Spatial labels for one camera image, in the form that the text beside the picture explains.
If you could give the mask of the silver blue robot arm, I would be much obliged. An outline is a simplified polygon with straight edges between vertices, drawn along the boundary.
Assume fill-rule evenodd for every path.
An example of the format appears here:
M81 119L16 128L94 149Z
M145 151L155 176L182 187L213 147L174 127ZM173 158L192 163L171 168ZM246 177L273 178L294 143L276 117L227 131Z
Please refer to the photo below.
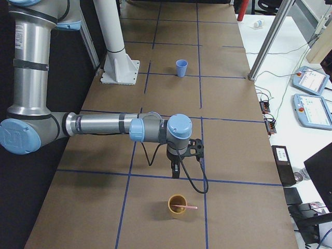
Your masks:
M145 114L75 114L52 112L47 106L50 35L53 29L81 27L79 1L9 1L16 22L13 105L1 122L1 145L26 155L76 134L127 134L136 142L166 145L173 178L185 169L183 158L193 145L192 122L183 114L163 119Z

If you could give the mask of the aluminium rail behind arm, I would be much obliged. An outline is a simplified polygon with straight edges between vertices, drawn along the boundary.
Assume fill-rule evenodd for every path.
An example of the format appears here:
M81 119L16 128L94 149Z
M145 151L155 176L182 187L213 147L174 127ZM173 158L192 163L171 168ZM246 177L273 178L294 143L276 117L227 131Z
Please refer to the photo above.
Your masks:
M93 40L91 38L91 35L89 33L87 25L81 21L81 26L80 26L80 34L83 39L84 46L88 52L88 56L90 58L90 61L92 63L93 69L98 69L100 65L99 57L96 52Z

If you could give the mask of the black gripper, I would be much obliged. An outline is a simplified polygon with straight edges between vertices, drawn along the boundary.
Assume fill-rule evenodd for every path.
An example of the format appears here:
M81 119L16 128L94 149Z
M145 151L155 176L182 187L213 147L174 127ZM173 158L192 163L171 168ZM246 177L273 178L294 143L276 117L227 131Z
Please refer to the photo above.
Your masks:
M181 172L180 159L184 158L184 150L177 151L167 146L167 158L171 161L172 178L179 178Z

